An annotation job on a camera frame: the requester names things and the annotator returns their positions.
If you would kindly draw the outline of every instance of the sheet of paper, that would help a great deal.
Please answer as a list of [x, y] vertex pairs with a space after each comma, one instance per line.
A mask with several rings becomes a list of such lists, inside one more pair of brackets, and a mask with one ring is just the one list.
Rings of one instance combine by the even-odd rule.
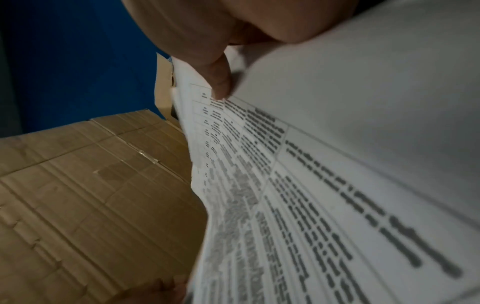
[[470, 303], [480, 290], [480, 6], [390, 2], [307, 43], [174, 60], [209, 213], [194, 303]]

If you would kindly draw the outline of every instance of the blue wall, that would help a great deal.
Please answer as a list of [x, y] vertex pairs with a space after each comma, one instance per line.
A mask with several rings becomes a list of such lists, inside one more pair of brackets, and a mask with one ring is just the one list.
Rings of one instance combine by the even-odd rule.
[[155, 107], [158, 50], [120, 0], [2, 0], [23, 129]]

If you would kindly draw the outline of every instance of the dark blue surface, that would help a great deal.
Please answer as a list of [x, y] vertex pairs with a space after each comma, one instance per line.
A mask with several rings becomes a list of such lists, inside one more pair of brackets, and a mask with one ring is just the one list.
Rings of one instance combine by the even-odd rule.
[[0, 6], [26, 132], [145, 108], [160, 114], [154, 87], [161, 51], [119, 0], [2, 0]]

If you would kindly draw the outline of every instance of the cardboard box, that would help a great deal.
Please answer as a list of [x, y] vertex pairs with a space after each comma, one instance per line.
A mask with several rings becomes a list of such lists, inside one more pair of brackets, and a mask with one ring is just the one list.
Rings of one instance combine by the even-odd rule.
[[189, 274], [207, 212], [178, 122], [143, 110], [0, 139], [0, 303], [101, 303]]

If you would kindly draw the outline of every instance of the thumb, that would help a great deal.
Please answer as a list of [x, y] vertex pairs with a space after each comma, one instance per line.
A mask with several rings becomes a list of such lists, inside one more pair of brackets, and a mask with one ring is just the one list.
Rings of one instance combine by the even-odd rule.
[[211, 85], [213, 98], [223, 99], [229, 96], [232, 90], [232, 72], [225, 53], [211, 64], [192, 66]]

